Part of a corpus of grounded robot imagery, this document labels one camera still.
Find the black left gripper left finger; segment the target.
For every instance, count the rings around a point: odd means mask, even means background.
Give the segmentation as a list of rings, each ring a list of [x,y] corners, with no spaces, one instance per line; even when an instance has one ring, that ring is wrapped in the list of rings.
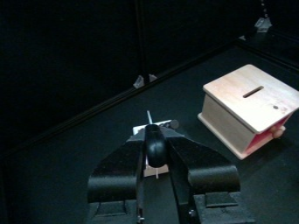
[[[99,162],[88,177],[87,224],[142,224],[140,184],[144,168],[142,130]]]

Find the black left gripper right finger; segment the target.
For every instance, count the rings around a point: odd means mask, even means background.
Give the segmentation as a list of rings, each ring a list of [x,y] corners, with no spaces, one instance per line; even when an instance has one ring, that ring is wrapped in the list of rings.
[[[236,166],[175,130],[162,132],[180,224],[255,224]]]

